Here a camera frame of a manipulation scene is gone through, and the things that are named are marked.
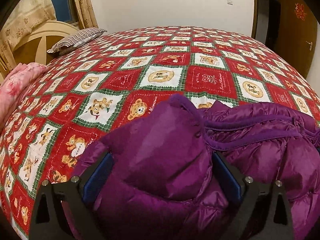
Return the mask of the purple down jacket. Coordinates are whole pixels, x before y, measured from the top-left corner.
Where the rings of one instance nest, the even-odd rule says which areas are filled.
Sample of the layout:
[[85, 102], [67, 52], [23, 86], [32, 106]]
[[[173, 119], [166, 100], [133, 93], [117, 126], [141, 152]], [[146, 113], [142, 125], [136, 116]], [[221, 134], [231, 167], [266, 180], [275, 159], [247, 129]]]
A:
[[217, 239], [230, 214], [212, 172], [215, 150], [255, 181], [281, 181], [294, 237], [307, 236], [319, 218], [319, 129], [311, 116], [276, 103], [198, 109], [173, 95], [88, 145], [73, 175], [112, 154], [93, 205], [112, 239]]

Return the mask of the red patchwork bear bedspread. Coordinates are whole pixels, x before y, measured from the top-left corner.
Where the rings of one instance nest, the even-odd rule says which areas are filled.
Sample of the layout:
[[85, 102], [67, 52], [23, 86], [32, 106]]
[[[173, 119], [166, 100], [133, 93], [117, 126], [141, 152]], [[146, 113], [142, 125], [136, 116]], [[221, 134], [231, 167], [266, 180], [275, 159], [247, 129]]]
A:
[[319, 120], [319, 97], [261, 42], [198, 27], [100, 36], [29, 82], [1, 132], [1, 208], [22, 239], [41, 180], [66, 181], [85, 148], [172, 94], [197, 108], [274, 102]]

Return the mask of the pink floral folded blanket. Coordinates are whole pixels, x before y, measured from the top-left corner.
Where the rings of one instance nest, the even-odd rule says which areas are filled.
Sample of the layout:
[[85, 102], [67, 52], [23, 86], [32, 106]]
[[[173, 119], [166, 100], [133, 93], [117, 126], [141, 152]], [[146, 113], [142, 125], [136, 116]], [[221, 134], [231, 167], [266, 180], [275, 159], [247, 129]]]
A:
[[1, 84], [1, 131], [23, 100], [29, 85], [48, 70], [47, 65], [19, 63]]

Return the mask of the striped grey pillow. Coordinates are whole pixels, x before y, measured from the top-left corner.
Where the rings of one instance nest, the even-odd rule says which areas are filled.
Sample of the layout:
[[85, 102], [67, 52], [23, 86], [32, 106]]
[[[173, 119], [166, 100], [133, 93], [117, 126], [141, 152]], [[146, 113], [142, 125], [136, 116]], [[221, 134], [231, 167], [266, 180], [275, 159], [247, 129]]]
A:
[[105, 29], [96, 27], [82, 29], [61, 39], [52, 48], [48, 49], [47, 53], [65, 55], [100, 37], [105, 32]]

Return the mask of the cream wooden headboard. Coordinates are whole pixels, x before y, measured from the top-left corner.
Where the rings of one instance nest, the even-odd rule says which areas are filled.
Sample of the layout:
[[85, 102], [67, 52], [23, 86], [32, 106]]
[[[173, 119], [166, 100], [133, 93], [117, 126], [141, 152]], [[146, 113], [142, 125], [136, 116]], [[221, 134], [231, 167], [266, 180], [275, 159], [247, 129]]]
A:
[[1, 29], [1, 81], [18, 63], [48, 64], [53, 57], [47, 50], [78, 30], [69, 23], [27, 16], [5, 24]]

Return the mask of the brown wooden door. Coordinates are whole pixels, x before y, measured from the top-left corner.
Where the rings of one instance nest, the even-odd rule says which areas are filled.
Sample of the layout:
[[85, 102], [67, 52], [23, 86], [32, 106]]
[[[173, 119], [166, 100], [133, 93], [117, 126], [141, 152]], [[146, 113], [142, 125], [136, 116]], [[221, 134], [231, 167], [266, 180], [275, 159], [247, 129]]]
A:
[[[295, 4], [304, 4], [305, 21], [295, 15]], [[278, 38], [274, 51], [302, 77], [307, 77], [317, 43], [317, 20], [304, 0], [280, 0], [281, 14]], [[313, 42], [312, 51], [308, 42]]]

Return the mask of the beige patterned curtain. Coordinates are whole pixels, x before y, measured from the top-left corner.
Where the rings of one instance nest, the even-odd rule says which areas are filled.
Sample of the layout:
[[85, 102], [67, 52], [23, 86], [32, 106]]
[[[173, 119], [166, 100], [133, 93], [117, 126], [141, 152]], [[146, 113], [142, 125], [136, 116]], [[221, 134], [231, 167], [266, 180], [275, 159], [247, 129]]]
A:
[[98, 27], [91, 0], [74, 0], [81, 29]]

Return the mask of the red paper door decoration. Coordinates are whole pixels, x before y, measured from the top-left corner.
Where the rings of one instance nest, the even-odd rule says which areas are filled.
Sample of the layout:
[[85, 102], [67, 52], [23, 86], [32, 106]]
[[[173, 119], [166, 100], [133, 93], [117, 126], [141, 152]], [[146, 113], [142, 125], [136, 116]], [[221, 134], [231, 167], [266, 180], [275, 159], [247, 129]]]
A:
[[304, 4], [295, 4], [295, 15], [298, 19], [305, 21], [307, 13], [304, 11]]

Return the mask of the dark wooden door frame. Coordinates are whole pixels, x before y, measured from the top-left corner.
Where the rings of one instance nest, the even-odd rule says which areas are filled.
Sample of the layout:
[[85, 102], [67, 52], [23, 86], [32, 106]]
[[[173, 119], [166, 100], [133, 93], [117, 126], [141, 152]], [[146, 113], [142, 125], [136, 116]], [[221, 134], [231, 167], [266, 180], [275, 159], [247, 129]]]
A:
[[280, 25], [280, 0], [254, 0], [252, 37], [274, 49]]

